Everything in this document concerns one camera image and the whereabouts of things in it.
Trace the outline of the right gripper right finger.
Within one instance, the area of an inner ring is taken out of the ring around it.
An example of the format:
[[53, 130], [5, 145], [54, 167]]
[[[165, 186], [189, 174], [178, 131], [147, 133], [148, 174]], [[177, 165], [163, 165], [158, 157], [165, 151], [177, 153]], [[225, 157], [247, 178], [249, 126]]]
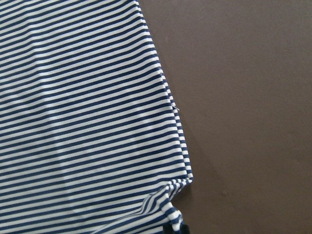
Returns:
[[189, 226], [183, 221], [183, 218], [180, 219], [179, 234], [190, 234]]

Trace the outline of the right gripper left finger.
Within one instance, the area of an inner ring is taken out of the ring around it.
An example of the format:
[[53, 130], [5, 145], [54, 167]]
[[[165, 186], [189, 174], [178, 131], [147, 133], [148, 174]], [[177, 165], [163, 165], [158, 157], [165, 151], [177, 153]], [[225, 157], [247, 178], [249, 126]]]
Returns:
[[163, 234], [174, 234], [174, 230], [171, 224], [166, 224], [163, 226]]

